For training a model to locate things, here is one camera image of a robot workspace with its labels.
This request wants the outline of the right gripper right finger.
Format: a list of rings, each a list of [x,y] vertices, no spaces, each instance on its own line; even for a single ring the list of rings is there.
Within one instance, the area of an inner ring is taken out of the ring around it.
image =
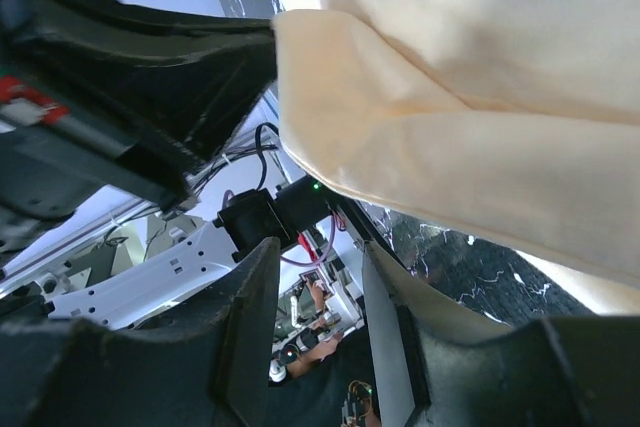
[[[635,426],[639,321],[542,317],[511,328],[411,276],[380,245],[362,264],[386,426]]]

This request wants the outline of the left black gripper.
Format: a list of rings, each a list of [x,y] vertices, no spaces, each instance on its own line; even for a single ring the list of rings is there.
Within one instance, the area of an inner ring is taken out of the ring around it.
[[[172,209],[275,79],[263,19],[1,0],[1,209],[52,226],[111,185]]]

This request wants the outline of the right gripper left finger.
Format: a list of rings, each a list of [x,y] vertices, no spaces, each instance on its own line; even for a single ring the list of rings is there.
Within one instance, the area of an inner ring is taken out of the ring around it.
[[[280,244],[263,240],[155,329],[14,318],[1,326],[5,426],[259,426]]]

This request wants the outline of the peach t shirt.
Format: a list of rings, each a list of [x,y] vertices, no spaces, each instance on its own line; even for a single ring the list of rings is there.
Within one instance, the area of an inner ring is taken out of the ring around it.
[[[639,283],[639,0],[282,0],[286,152],[336,192]]]

